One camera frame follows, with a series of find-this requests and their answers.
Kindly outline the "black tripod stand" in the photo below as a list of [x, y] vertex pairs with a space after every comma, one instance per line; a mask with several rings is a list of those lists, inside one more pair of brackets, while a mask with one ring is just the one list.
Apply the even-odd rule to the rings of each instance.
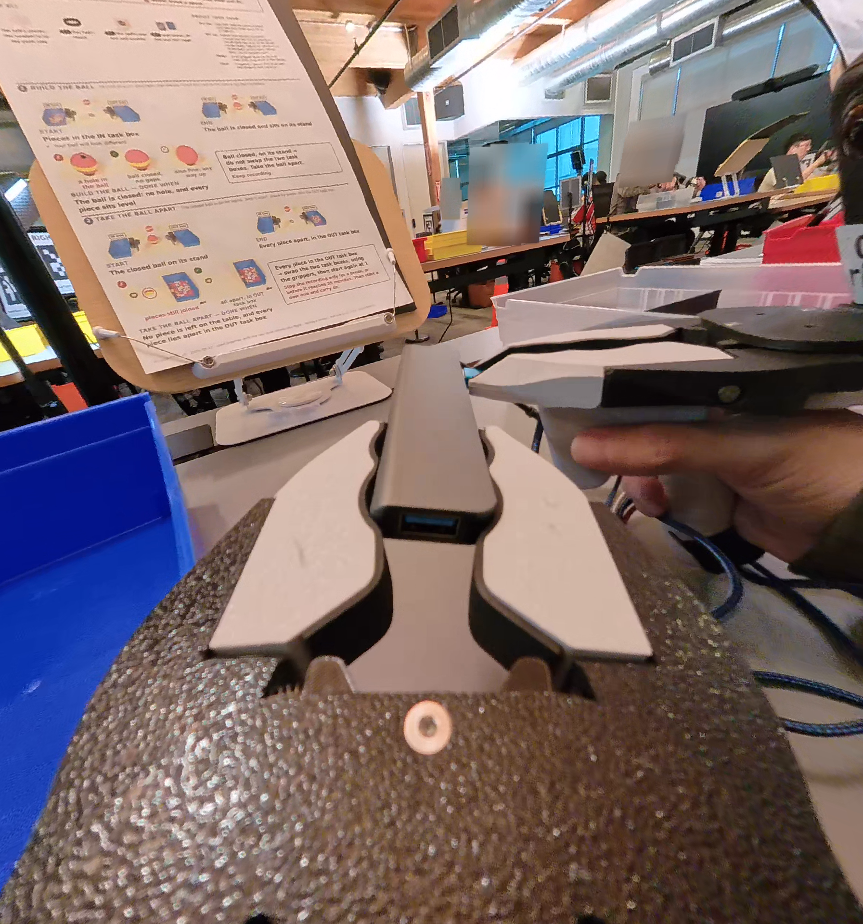
[[95, 407], [116, 400], [119, 394], [114, 377], [86, 340], [1, 189], [0, 266], [87, 405]]

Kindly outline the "printed instruction sheet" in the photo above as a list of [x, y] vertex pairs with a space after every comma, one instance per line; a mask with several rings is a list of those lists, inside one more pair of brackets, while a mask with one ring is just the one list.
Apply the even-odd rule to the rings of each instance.
[[0, 89], [145, 372], [381, 334], [409, 299], [288, 2], [0, 2]]

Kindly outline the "window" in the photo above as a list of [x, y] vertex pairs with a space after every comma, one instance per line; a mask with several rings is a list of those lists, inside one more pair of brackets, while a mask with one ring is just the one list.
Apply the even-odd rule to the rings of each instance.
[[559, 188], [562, 181], [577, 175], [573, 154], [579, 152], [583, 159], [582, 174], [589, 166], [600, 168], [600, 135], [602, 115], [582, 115], [566, 120], [546, 120], [533, 126], [532, 143], [545, 146], [544, 188]]

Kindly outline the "wooden document board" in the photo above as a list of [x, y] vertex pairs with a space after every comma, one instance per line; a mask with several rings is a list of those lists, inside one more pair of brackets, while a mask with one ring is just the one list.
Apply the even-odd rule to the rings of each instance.
[[[337, 343], [338, 348], [363, 346], [403, 337], [416, 330], [427, 319], [432, 302], [425, 271], [414, 251], [412, 238], [387, 170], [367, 145], [353, 141], [353, 146], [356, 161], [377, 207], [379, 222], [389, 239], [395, 268], [401, 277], [401, 282], [397, 282], [396, 285], [396, 294], [400, 295], [404, 289], [409, 299], [404, 306], [394, 310], [395, 321], [384, 333], [356, 333], [352, 322], [346, 324], [342, 338]], [[102, 327], [117, 330], [118, 318], [114, 307], [38, 162], [33, 163], [29, 184], [40, 218], [46, 225], [72, 282], [79, 308], [86, 314], [93, 329]], [[111, 370], [125, 382], [156, 394], [181, 394], [206, 385], [218, 385], [230, 378], [229, 375], [218, 375], [210, 379], [201, 379], [186, 366], [164, 372], [145, 372], [137, 359], [134, 347], [121, 339], [109, 341], [101, 347], [101, 353]]]

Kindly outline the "long background table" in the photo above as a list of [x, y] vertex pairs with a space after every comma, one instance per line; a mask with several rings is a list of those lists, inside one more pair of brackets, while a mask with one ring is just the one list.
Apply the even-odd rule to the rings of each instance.
[[438, 260], [427, 260], [421, 262], [420, 266], [422, 271], [425, 273], [431, 273], [435, 271], [442, 271], [444, 269], [451, 269], [458, 266], [465, 266], [480, 261], [507, 260], [509, 258], [514, 258], [516, 256], [526, 254], [537, 249], [559, 247], [568, 243], [571, 239], [572, 238], [569, 234], [557, 234], [552, 236], [548, 235], [541, 237], [539, 241], [533, 243], [516, 246], [483, 248], [479, 252], [462, 253], [456, 256]]
[[723, 211], [730, 212], [761, 203], [764, 203], [764, 207], [767, 211], [777, 214], [830, 202], [835, 198], [838, 192], [838, 189], [808, 191], [806, 193], [787, 191], [772, 191], [766, 193], [757, 192], [744, 196], [731, 196], [707, 202], [691, 202], [688, 205], [681, 207], [610, 215], [604, 218], [597, 218], [596, 223], [598, 226], [613, 224], [633, 225], [642, 221], [668, 220], [669, 218], [677, 217], [679, 215], [690, 216], [707, 213], [713, 214], [716, 212], [721, 213]]

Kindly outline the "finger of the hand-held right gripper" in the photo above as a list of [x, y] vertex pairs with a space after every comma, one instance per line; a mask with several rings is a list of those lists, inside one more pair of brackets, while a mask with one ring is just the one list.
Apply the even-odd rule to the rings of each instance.
[[699, 324], [649, 324], [621, 328], [596, 329], [567, 334], [552, 334], [504, 347], [488, 359], [475, 362], [476, 371], [486, 371], [510, 355], [549, 354], [568, 350], [615, 349], [642, 341], [675, 340], [699, 334]]
[[609, 409], [605, 398], [606, 375], [651, 365], [672, 363], [679, 370], [703, 361], [733, 358], [713, 347], [674, 341], [612, 341], [611, 347], [564, 348], [551, 353], [512, 353], [498, 359], [469, 380], [469, 392], [478, 398], [527, 404], [544, 409]]

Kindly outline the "white document stand base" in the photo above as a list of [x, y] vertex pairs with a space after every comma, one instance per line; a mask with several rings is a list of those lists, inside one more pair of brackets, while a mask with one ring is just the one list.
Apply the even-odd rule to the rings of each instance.
[[238, 400], [216, 412], [214, 445], [244, 445], [391, 398], [391, 387], [366, 372], [353, 370], [363, 351], [362, 347], [345, 350], [328, 377], [256, 398], [248, 395], [241, 378], [235, 378], [232, 385]]

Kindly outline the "blue plastic bin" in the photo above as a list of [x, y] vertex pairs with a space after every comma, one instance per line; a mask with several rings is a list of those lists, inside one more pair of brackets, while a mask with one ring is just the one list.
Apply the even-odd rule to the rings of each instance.
[[0, 889], [96, 688], [195, 561], [148, 394], [0, 433]]

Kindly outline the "red plastic bin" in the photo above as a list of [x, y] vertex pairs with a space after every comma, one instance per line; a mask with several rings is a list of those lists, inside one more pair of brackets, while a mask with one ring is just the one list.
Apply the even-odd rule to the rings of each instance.
[[805, 215], [770, 228], [764, 234], [763, 265], [838, 264], [837, 229], [844, 225], [841, 209], [832, 214]]

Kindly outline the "person's right hand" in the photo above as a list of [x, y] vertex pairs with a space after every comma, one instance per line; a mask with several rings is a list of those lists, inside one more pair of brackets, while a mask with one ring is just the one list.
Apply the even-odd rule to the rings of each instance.
[[736, 532], [788, 565], [863, 491], [863, 415], [850, 410], [604, 427], [577, 435], [571, 453], [621, 476], [653, 517], [672, 512], [662, 477], [712, 477], [736, 495]]

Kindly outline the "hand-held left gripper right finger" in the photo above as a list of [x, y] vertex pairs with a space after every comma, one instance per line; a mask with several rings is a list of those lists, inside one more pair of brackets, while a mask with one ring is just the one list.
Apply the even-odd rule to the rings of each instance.
[[538, 657], [645, 663], [651, 643], [585, 494], [501, 428], [487, 427], [499, 506], [476, 549], [471, 633], [502, 666]]

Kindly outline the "large black screen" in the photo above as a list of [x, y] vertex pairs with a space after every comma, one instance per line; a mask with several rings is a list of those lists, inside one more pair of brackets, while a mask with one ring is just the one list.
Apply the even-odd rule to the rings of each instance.
[[830, 137], [830, 77], [822, 73], [779, 91], [754, 98], [730, 101], [706, 111], [697, 175], [715, 180], [717, 168], [737, 146], [767, 126], [788, 116], [805, 116], [792, 125], [780, 128], [768, 145], [743, 169], [744, 176], [762, 178], [771, 168], [771, 158], [785, 153], [786, 144], [795, 133], [807, 134], [815, 153]]

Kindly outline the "white desk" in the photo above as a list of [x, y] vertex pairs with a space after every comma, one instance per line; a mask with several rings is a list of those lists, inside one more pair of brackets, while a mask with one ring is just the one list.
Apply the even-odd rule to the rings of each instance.
[[[227, 448], [215, 448], [212, 426], [215, 412], [175, 420], [168, 411], [176, 410], [173, 399], [159, 399], [163, 410], [162, 430], [171, 450], [175, 468], [182, 486], [191, 523], [194, 548], [202, 557], [235, 525], [256, 502], [272, 498], [277, 491], [320, 453], [343, 439], [370, 420], [385, 421], [390, 401], [356, 410], [339, 417], [313, 422], [287, 433], [279, 433], [262, 440]], [[473, 398], [473, 408], [480, 426], [496, 425], [518, 442], [529, 448], [535, 422], [518, 408], [500, 402]], [[670, 566], [674, 573], [701, 596], [714, 601], [716, 591], [725, 590], [723, 577], [706, 575], [661, 525], [636, 514], [628, 530], [649, 551], [654, 563]], [[813, 590], [807, 599], [845, 629], [863, 646], [863, 602], [836, 590]], [[368, 653], [356, 664], [356, 679], [373, 680], [370, 671], [376, 669], [378, 684], [387, 679], [405, 678], [400, 671], [381, 674], [387, 668], [397, 671], [401, 664], [391, 660], [396, 654], [395, 645], [411, 645], [421, 653], [440, 655], [448, 664], [433, 663], [437, 674], [420, 675], [422, 680], [433, 681], [437, 688], [441, 679], [495, 680], [496, 665], [491, 669], [484, 664], [482, 654], [466, 656], [461, 653], [458, 638], [465, 636], [466, 627], [459, 629], [456, 616], [448, 616], [454, 638], [446, 640], [421, 625], [423, 616], [416, 616], [419, 625], [412, 627], [412, 616], [405, 616], [402, 624], [397, 610], [391, 630], [391, 640], [384, 640], [378, 651]], [[768, 588], [747, 585], [742, 605], [724, 627], [731, 651], [742, 654], [755, 669], [807, 677], [863, 695], [863, 671], [827, 639], [817, 627]], [[840, 703], [808, 697], [796, 692], [767, 690], [772, 705], [781, 716], [801, 721], [830, 722], [856, 715]], [[863, 903], [863, 736], [835, 740], [789, 735], [796, 759], [807, 779], [810, 795], [820, 822], [838, 861]]]

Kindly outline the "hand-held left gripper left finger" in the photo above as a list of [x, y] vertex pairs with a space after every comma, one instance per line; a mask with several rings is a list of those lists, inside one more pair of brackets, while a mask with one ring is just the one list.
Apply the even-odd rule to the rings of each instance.
[[351, 665], [388, 632], [391, 574], [368, 512], [384, 430], [361, 425], [276, 493], [211, 654], [276, 657], [306, 672], [320, 657]]

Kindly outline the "clear plastic bin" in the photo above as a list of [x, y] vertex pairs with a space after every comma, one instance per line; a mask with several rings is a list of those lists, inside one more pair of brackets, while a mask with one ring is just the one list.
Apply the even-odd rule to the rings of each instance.
[[663, 323], [669, 316], [717, 307], [834, 308], [851, 299], [841, 265], [704, 261], [612, 269], [548, 283], [494, 299], [505, 346], [591, 329]]

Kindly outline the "silver air duct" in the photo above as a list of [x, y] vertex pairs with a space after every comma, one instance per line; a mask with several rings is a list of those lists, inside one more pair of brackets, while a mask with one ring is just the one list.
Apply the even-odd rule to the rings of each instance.
[[478, 65], [555, 19], [568, 1], [455, 2], [425, 29], [425, 47], [403, 71], [416, 94], [459, 81]]
[[749, 1], [614, 1], [599, 6], [513, 65], [521, 86], [558, 94], [612, 72], [662, 44]]

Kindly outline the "dark grey USB hub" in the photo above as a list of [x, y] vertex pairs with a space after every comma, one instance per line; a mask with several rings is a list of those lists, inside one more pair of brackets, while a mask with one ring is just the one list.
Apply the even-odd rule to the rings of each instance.
[[458, 354], [406, 346], [379, 455], [370, 514], [387, 539], [475, 545], [497, 494]]

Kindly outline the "black white marker sign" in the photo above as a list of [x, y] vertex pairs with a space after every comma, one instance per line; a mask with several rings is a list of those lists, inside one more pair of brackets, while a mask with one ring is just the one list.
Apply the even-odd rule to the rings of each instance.
[[[28, 237], [46, 266], [57, 290], [69, 303], [76, 301], [76, 294], [65, 270], [64, 264], [47, 232], [28, 232]], [[14, 321], [31, 321], [32, 315], [21, 299], [16, 285], [0, 265], [0, 305]]]

